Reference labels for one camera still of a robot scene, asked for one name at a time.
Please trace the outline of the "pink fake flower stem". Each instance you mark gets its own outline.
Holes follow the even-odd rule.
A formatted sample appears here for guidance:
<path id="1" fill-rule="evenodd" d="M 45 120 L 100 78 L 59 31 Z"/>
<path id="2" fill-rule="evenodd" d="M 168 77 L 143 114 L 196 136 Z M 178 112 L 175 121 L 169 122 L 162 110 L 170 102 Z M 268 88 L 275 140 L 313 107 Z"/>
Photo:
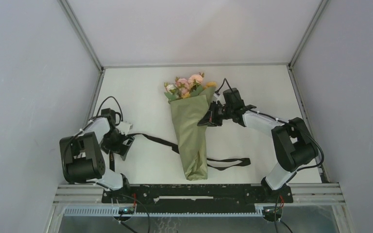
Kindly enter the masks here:
<path id="1" fill-rule="evenodd" d="M 190 88 L 195 88 L 202 85 L 204 79 L 204 73 L 193 74 L 188 78 Z"/>
<path id="2" fill-rule="evenodd" d="M 190 91 L 190 84 L 189 84 L 188 80 L 185 79 L 185 78 L 176 77 L 175 78 L 175 85 L 182 95 L 184 95 L 184 94 L 186 94 L 187 92 Z"/>

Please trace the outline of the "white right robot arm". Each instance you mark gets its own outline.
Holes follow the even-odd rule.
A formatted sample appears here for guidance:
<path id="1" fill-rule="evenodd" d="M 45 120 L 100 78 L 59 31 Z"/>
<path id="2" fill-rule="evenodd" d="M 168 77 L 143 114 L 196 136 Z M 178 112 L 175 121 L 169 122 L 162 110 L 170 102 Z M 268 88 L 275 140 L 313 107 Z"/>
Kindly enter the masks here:
<path id="1" fill-rule="evenodd" d="M 245 105 L 239 91 L 230 88 L 223 92 L 225 103 L 212 101 L 198 126 L 217 127 L 231 119 L 243 127 L 263 132 L 273 141 L 277 163 L 262 179 L 261 195 L 265 201 L 273 202 L 280 197 L 283 188 L 299 171 L 310 169 L 315 158 L 324 162 L 324 153 L 312 137 L 303 119 L 296 117 L 288 121 L 256 110 L 254 105 Z"/>

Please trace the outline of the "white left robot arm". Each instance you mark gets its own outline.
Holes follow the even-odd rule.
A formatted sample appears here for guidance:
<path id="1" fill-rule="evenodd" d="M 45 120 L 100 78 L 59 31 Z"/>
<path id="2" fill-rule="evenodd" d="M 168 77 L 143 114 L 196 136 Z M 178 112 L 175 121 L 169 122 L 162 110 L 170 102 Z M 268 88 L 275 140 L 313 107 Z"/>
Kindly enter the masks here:
<path id="1" fill-rule="evenodd" d="M 132 197 L 129 181 L 115 172 L 115 156 L 123 161 L 134 141 L 129 135 L 132 128 L 124 121 L 121 109 L 99 106 L 95 116 L 74 136 L 59 141 L 62 172 L 69 184 L 96 184 L 120 202 Z"/>

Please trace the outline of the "orange green wrapping paper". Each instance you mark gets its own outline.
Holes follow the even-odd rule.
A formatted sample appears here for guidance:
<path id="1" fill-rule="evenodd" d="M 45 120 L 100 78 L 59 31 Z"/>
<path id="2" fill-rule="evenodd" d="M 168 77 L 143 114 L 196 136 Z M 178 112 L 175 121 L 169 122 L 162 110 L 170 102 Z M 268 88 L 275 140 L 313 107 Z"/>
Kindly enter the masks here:
<path id="1" fill-rule="evenodd" d="M 171 119 L 178 142 L 179 155 L 184 176 L 189 181 L 208 178 L 206 126 L 198 122 L 209 110 L 215 87 L 199 87 L 197 94 L 192 93 L 185 99 L 168 97 Z"/>

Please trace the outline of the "yellow fake flower stem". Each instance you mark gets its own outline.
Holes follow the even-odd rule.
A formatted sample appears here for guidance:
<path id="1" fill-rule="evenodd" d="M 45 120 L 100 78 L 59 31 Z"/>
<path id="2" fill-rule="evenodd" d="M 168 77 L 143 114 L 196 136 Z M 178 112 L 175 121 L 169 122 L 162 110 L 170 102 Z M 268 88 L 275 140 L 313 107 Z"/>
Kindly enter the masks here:
<path id="1" fill-rule="evenodd" d="M 187 92 L 184 92 L 182 95 L 181 95 L 181 99 L 187 99 L 187 98 L 190 98 L 191 97 L 191 93 L 189 91 Z"/>

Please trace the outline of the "white fake flower stem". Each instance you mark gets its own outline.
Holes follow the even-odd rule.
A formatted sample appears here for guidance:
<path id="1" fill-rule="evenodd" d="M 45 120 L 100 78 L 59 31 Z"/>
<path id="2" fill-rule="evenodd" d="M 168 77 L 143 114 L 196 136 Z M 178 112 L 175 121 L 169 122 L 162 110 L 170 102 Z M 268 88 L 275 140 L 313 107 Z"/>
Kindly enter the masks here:
<path id="1" fill-rule="evenodd" d="M 164 83 L 165 96 L 168 99 L 168 102 L 179 100 L 181 94 L 177 86 L 173 83 Z"/>

